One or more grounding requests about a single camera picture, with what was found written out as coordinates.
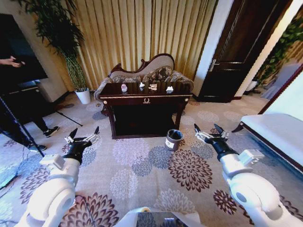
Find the wooden console table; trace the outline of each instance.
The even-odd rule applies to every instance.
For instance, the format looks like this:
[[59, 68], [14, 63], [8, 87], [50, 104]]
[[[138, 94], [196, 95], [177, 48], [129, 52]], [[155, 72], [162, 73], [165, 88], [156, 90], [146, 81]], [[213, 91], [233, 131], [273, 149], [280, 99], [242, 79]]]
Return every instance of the wooden console table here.
[[[192, 96], [189, 86], [161, 82], [153, 91], [148, 84], [140, 89], [138, 83], [126, 83], [127, 92], [123, 93], [121, 85], [108, 83], [98, 96], [107, 110], [113, 139], [166, 136], [169, 129], [179, 129], [182, 112]], [[168, 86], [174, 88], [170, 94]]]

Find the table drawer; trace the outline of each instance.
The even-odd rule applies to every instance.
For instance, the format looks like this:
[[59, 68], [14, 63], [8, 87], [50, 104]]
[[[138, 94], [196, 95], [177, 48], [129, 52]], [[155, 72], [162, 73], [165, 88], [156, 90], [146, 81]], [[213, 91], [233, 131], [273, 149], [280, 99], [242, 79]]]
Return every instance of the table drawer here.
[[121, 97], [104, 98], [103, 102], [108, 105], [166, 105], [184, 103], [189, 100], [188, 96], [141, 96], [141, 97]]

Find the decorative sofa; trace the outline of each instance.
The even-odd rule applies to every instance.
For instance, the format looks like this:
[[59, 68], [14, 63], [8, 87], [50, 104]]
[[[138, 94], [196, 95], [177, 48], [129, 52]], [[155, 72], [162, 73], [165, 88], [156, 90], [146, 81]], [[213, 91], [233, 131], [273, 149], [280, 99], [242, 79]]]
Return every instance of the decorative sofa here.
[[303, 173], [303, 121], [284, 113], [247, 115], [232, 132], [243, 128]]
[[98, 99], [98, 95], [107, 83], [182, 82], [190, 87], [190, 91], [194, 88], [192, 80], [174, 71], [175, 61], [168, 53], [160, 53], [149, 61], [142, 59], [141, 62], [141, 66], [136, 71], [126, 71], [121, 68], [121, 63], [117, 64], [95, 91], [95, 99]]

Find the white bench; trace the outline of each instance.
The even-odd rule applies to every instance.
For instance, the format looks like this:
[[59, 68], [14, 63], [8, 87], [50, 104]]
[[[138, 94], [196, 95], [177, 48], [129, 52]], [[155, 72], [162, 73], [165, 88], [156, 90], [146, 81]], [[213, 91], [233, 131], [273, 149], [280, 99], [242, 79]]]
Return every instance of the white bench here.
[[232, 132], [247, 129], [303, 172], [303, 122], [283, 113], [243, 116]]

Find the floral carpet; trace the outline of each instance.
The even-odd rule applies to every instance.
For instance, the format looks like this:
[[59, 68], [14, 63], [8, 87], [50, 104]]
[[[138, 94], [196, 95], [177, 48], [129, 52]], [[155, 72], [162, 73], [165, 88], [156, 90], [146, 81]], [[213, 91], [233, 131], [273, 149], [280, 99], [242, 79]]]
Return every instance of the floral carpet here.
[[[197, 211], [208, 227], [248, 227], [252, 220], [231, 198], [215, 151], [196, 139], [193, 124], [206, 132], [216, 132], [213, 123], [231, 131], [243, 115], [258, 113], [265, 103], [254, 96], [228, 104], [190, 101], [181, 117], [184, 140], [176, 152], [165, 149], [163, 137], [112, 140], [109, 119], [100, 114], [100, 106], [82, 105], [74, 94], [60, 104], [61, 112], [83, 127], [57, 113], [44, 118], [49, 127], [60, 126], [50, 138], [44, 138], [33, 123], [26, 127], [38, 144], [48, 146], [45, 154], [61, 155], [68, 150], [64, 136], [73, 129], [78, 127], [77, 135], [84, 137], [100, 127], [101, 139], [84, 151], [76, 187], [79, 196], [63, 217], [62, 227], [110, 227], [129, 210], [143, 206], [184, 214]], [[302, 176], [245, 130], [232, 133], [228, 143], [238, 152], [254, 148], [265, 154], [254, 172], [268, 179], [286, 208], [303, 221]], [[49, 171], [40, 160], [39, 154], [0, 135], [0, 176], [17, 169], [19, 175], [0, 192], [0, 196], [7, 192], [0, 198], [0, 220], [11, 221], [7, 226], [14, 226], [33, 191], [48, 180]]]

